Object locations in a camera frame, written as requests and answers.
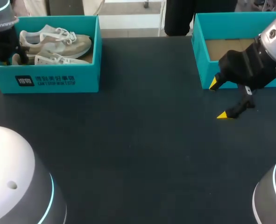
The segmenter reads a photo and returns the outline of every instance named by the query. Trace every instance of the shoelace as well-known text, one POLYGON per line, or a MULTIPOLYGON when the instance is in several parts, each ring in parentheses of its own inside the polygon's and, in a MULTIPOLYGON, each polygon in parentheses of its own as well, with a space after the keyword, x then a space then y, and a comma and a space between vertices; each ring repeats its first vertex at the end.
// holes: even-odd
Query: shoelace
POLYGON ((74 32, 68 32, 66 29, 57 28, 56 31, 59 31, 59 38, 56 41, 67 41, 67 44, 72 44, 77 40, 77 36, 74 32))
POLYGON ((63 64, 70 64, 71 63, 70 58, 63 57, 59 54, 53 54, 53 55, 59 56, 58 58, 55 58, 55 57, 51 58, 55 63, 59 63, 60 61, 63 61, 63 64))

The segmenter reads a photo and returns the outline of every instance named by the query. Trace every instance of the cardboard box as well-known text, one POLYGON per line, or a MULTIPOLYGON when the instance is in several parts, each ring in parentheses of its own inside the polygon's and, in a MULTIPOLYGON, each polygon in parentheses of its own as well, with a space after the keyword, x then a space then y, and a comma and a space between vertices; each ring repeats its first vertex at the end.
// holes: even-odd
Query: cardboard box
MULTIPOLYGON (((192 45, 202 88, 209 88, 220 71, 218 60, 228 50, 245 50, 275 19, 276 12, 197 14, 192 45)), ((276 87, 276 79, 267 87, 276 87)), ((221 88, 237 88, 237 85, 226 82, 221 88)))
POLYGON ((97 16, 20 17, 16 31, 37 32, 46 24, 64 28, 93 39, 90 64, 4 66, 0 62, 2 93, 75 93, 98 92, 102 39, 97 16))

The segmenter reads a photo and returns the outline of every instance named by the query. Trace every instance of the black pants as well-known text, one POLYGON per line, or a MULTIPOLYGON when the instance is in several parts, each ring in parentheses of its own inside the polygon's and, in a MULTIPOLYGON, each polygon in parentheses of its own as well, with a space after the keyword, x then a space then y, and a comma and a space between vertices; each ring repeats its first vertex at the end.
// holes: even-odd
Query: black pants
POLYGON ((195 13, 234 12, 237 0, 167 0, 165 32, 187 35, 195 13))

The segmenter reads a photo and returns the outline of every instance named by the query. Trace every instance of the dark table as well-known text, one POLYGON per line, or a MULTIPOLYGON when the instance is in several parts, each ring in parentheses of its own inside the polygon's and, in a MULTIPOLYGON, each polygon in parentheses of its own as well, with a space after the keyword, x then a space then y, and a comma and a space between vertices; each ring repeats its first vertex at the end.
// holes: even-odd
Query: dark table
POLYGON ((96 94, 2 95, 0 126, 61 187, 67 224, 255 224, 276 162, 276 88, 236 120, 237 90, 202 90, 191 39, 104 39, 96 94))

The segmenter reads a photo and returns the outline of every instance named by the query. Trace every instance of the white shoe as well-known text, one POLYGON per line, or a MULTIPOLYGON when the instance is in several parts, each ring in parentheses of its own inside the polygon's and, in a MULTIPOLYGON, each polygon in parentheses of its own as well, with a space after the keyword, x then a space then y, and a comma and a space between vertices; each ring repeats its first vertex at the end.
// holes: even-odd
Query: white shoe
MULTIPOLYGON (((58 54, 51 54, 47 51, 39 52, 35 57, 29 57, 28 65, 40 65, 40 64, 89 64, 89 62, 66 58, 58 54)), ((12 65, 23 65, 21 63, 21 57, 18 54, 14 54, 12 57, 12 65)))
POLYGON ((89 64, 89 62, 41 51, 35 56, 35 65, 39 64, 89 64))
POLYGON ((91 47, 92 41, 87 35, 77 35, 63 28, 46 25, 36 33, 25 30, 20 33, 21 46, 28 47, 28 56, 35 56, 40 51, 48 51, 67 58, 79 58, 91 47))

